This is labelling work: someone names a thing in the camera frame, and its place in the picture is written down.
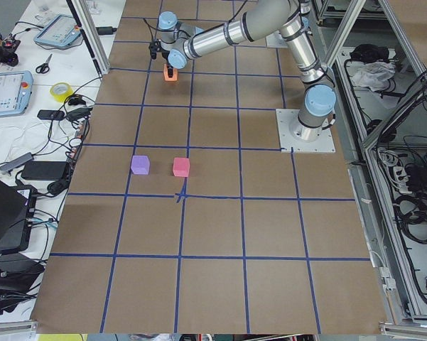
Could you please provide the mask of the grey usb hub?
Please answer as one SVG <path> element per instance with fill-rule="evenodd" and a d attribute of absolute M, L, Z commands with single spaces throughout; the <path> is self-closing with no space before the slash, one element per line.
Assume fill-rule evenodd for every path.
<path fill-rule="evenodd" d="M 23 154 L 22 156 L 19 156 L 18 158 L 15 158 L 2 166 L 0 166 L 0 171 L 2 173 L 10 173 L 12 170 L 19 168 L 21 166 L 24 166 L 27 162 L 33 160 L 33 154 L 28 152 Z"/>

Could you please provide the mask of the pink foam block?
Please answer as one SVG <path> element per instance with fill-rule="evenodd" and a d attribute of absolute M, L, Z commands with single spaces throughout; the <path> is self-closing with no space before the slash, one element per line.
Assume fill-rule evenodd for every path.
<path fill-rule="evenodd" d="M 190 173 L 190 160 L 188 158 L 175 157 L 173 159 L 173 174 L 176 177 L 187 178 Z"/>

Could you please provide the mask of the blue teach pendant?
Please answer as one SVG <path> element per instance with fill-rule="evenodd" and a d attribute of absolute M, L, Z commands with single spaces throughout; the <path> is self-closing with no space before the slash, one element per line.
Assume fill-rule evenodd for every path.
<path fill-rule="evenodd" d="M 28 107 L 33 86 L 31 72 L 0 73 L 0 117 L 22 115 Z"/>
<path fill-rule="evenodd" d="M 34 38 L 37 45 L 66 50 L 81 36 L 76 20 L 69 15 L 58 14 Z"/>

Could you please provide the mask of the brown paper table cover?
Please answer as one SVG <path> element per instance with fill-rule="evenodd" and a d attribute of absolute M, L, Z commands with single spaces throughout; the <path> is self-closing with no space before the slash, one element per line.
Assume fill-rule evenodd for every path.
<path fill-rule="evenodd" d="M 290 53 L 245 43 L 176 82 L 148 55 L 162 11 L 209 28 L 251 7 L 126 2 L 32 313 L 40 333 L 379 332 L 342 151 L 279 148 L 276 109 L 303 101 Z M 148 175 L 131 172 L 135 155 Z"/>

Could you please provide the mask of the orange foam block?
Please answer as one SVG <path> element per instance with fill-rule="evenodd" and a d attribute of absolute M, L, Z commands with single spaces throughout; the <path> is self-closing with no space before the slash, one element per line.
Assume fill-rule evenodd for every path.
<path fill-rule="evenodd" d="M 176 82 L 178 80 L 178 70 L 166 63 L 163 66 L 163 77 L 166 82 Z"/>

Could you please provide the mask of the aluminium frame post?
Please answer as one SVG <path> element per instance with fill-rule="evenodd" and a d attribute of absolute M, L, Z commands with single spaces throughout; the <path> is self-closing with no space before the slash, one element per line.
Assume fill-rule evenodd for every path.
<path fill-rule="evenodd" d="M 109 72 L 110 64 L 100 41 L 90 10 L 84 0 L 66 0 L 67 6 L 80 29 L 99 77 Z"/>

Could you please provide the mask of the upper blue teach pendant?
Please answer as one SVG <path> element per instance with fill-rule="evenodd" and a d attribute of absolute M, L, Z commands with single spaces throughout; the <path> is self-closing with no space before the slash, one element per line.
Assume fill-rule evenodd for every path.
<path fill-rule="evenodd" d="M 58 14 L 34 38 L 37 45 L 66 50 L 81 36 L 76 20 L 69 15 Z"/>

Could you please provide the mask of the lower blue teach pendant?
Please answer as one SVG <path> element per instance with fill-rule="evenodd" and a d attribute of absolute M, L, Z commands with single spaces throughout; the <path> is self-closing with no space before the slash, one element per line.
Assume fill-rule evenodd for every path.
<path fill-rule="evenodd" d="M 22 115 L 28 107 L 33 86 L 31 72 L 0 73 L 0 117 Z"/>

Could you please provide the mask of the purple foam block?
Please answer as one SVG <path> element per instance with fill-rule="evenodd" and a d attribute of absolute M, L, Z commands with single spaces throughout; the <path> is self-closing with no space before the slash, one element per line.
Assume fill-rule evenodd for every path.
<path fill-rule="evenodd" d="M 131 159 L 131 172 L 134 175 L 148 175 L 150 171 L 150 159 L 147 155 L 135 155 Z"/>

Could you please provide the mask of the small black adapter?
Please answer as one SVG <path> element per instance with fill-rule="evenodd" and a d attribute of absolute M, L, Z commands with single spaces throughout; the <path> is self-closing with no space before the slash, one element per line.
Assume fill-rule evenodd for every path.
<path fill-rule="evenodd" d="M 61 121 L 65 118 L 65 113 L 61 110 L 41 109 L 38 112 L 37 117 L 40 120 Z"/>

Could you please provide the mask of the black laptop power brick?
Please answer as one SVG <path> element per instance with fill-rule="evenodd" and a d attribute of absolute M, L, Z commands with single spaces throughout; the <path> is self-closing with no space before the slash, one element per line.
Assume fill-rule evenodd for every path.
<path fill-rule="evenodd" d="M 66 169 L 65 161 L 29 161 L 21 177 L 24 180 L 59 180 L 64 177 Z"/>

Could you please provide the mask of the black handled scissors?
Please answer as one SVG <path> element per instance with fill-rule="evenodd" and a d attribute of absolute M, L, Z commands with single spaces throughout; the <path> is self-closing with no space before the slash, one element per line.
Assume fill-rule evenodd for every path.
<path fill-rule="evenodd" d="M 48 73 L 48 72 L 50 71 L 49 63 L 50 63 L 50 61 L 51 61 L 52 56 L 53 56 L 53 54 L 50 54 L 50 55 L 47 57 L 47 59 L 45 60 L 45 62 L 44 62 L 44 63 L 41 63 L 40 65 L 38 65 L 38 66 L 35 68 L 35 72 L 36 72 L 36 74 L 44 75 L 44 74 L 46 74 L 46 73 Z"/>

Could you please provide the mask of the crumpled white cloth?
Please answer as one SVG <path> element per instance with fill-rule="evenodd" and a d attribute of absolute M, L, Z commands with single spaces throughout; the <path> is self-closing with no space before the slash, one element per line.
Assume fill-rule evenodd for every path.
<path fill-rule="evenodd" d="M 352 76 L 354 86 L 368 87 L 371 91 L 384 90 L 395 74 L 395 66 L 391 63 L 374 62 L 363 65 Z"/>

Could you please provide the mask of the yellow tape roll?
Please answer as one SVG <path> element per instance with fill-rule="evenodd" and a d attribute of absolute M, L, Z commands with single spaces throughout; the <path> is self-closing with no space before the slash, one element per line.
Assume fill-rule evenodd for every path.
<path fill-rule="evenodd" d="M 74 90 L 70 84 L 58 82 L 50 88 L 50 94 L 56 102 L 63 103 L 74 94 Z"/>

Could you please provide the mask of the black monitor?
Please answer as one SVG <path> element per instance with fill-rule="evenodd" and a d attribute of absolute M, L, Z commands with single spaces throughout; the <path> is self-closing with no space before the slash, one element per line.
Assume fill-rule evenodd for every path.
<path fill-rule="evenodd" d="M 31 185 L 9 186 L 0 181 L 0 254 L 28 248 L 36 208 L 36 189 Z"/>

